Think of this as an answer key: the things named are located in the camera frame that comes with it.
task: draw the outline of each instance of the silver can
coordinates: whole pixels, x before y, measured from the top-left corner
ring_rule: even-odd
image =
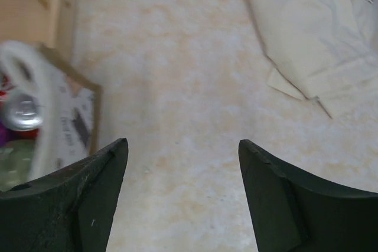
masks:
[[[14,131],[31,131],[42,125],[36,98],[20,92],[12,93],[2,103],[0,118],[6,128]]]

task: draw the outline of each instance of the white cloth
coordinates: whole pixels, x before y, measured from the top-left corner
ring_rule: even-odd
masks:
[[[268,78],[270,86],[299,99],[319,100],[331,117],[377,97],[372,4],[365,0],[250,2],[265,52],[276,65]]]

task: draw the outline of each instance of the green object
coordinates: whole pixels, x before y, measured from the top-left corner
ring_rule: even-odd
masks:
[[[15,140],[0,148],[1,191],[27,181],[34,149],[33,140]]]
[[[378,194],[322,179],[249,140],[239,161],[259,252],[376,252]]]

